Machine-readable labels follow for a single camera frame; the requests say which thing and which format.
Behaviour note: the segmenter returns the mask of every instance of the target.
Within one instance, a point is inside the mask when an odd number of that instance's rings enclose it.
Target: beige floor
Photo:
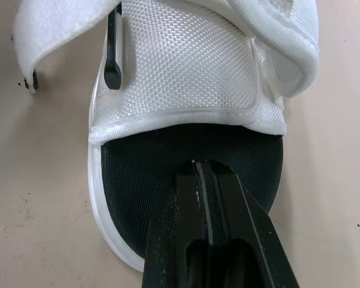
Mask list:
[[[360,0],[317,1],[321,69],[286,104],[271,218],[301,287],[360,287]],[[0,287],[140,287],[142,275],[103,241],[88,197],[104,23],[48,56],[31,96],[9,37],[18,4],[0,1]]]

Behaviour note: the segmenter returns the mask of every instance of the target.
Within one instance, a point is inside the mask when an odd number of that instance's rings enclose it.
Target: white foam sole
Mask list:
[[[137,255],[119,234],[109,214],[101,172],[101,146],[88,146],[88,185],[97,226],[112,251],[126,264],[143,272],[144,259]]]

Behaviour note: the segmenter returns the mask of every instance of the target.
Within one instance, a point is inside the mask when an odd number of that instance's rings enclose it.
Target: black footbed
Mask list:
[[[149,221],[172,174],[191,159],[229,165],[269,212],[280,182],[283,140],[242,126],[184,124],[104,144],[101,168],[108,209],[138,255],[145,256]]]

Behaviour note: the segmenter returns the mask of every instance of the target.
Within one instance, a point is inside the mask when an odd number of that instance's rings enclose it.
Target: white mesh upper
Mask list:
[[[183,1],[129,0],[122,10],[122,89],[108,89],[103,61],[92,143],[173,123],[244,125],[258,118],[261,79],[253,48],[231,22]]]
[[[14,38],[31,90],[37,62],[118,3],[22,0]],[[103,61],[92,99],[91,143],[190,122],[285,134],[281,97],[301,93],[317,74],[315,0],[124,0],[122,5],[122,89],[106,87]],[[262,48],[265,78],[259,77],[254,38]]]

